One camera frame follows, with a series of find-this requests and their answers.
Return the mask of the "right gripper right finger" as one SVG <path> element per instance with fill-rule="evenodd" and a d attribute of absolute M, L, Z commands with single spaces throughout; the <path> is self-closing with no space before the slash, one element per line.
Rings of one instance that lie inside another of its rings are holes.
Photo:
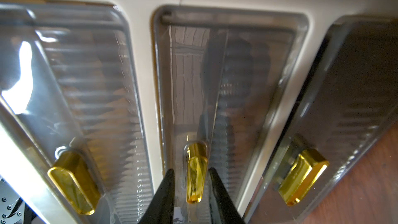
<path fill-rule="evenodd" d="M 212 224 L 245 224 L 234 206 L 215 168 L 208 170 L 209 208 Z"/>

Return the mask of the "transparent grey bottom drawer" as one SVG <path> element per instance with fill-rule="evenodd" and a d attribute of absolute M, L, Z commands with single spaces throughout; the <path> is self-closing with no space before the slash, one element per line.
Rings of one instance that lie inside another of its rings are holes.
<path fill-rule="evenodd" d="M 302 222 L 397 119 L 397 19 L 344 17 L 335 22 L 245 222 Z"/>

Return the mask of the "transparent grey top drawer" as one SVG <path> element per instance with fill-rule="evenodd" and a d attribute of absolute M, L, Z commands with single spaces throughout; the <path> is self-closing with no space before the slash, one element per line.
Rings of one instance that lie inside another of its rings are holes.
<path fill-rule="evenodd" d="M 1 4 L 1 97 L 51 166 L 82 155 L 89 223 L 136 224 L 153 197 L 128 25 L 115 7 Z"/>

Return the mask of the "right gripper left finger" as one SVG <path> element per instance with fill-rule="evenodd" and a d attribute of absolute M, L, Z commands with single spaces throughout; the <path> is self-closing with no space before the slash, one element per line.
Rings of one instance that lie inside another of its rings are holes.
<path fill-rule="evenodd" d="M 175 201 L 175 172 L 169 169 L 139 224 L 172 224 Z"/>

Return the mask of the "transparent grey drawer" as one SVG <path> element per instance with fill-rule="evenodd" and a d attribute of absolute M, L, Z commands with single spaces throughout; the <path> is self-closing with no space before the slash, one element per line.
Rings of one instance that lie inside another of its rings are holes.
<path fill-rule="evenodd" d="M 51 166 L 82 155 L 89 223 L 136 224 L 153 197 L 128 25 L 115 7 L 1 4 L 1 97 Z"/>
<path fill-rule="evenodd" d="M 210 223 L 215 168 L 243 213 L 309 28 L 302 13 L 166 5 L 153 19 L 164 166 L 174 223 Z"/>
<path fill-rule="evenodd" d="M 245 222 L 302 222 L 397 119 L 397 19 L 344 17 L 335 22 Z"/>

